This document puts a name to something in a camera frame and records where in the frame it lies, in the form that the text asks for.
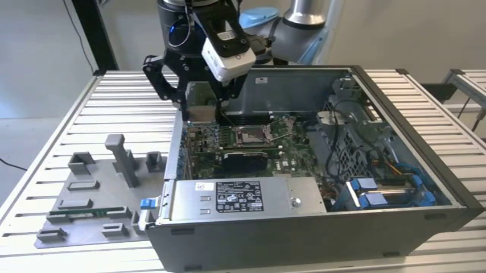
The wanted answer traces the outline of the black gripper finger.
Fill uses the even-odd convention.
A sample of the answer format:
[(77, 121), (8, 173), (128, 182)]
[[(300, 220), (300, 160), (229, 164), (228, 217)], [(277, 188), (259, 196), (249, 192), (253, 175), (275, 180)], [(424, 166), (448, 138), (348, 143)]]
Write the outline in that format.
[(141, 70), (163, 101), (171, 100), (172, 105), (181, 111), (181, 120), (189, 120), (187, 109), (187, 81), (179, 79), (177, 86), (173, 87), (163, 75), (164, 59), (163, 56), (148, 55), (144, 59)]
[(236, 99), (239, 97), (245, 79), (247, 75), (241, 75), (229, 80), (227, 85), (217, 80), (208, 82), (216, 100), (215, 117), (217, 123), (221, 122), (223, 103), (228, 102), (229, 99)]

